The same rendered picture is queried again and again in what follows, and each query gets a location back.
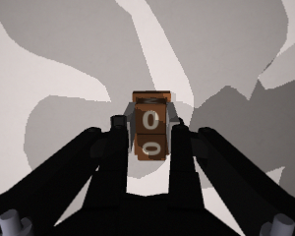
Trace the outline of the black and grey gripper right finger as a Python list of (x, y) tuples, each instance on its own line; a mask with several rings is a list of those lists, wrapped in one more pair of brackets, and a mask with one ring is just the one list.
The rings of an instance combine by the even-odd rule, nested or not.
[(295, 236), (295, 198), (214, 129), (191, 132), (174, 103), (166, 105), (165, 236), (212, 236), (194, 156), (245, 236)]

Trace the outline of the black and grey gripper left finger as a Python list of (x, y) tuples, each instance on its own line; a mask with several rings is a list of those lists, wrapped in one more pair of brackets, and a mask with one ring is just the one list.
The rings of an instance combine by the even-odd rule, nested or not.
[(0, 194), (0, 236), (41, 236), (56, 224), (90, 177), (69, 236), (118, 236), (128, 153), (136, 134), (135, 104), (129, 102), (123, 115), (110, 117), (110, 132), (85, 129)]

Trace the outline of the brown wooden cube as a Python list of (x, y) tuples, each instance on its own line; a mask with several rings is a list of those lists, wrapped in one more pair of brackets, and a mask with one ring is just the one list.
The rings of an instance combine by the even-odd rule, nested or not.
[(136, 134), (166, 134), (165, 98), (138, 98), (135, 104)]
[(166, 160), (166, 134), (137, 134), (138, 160)]

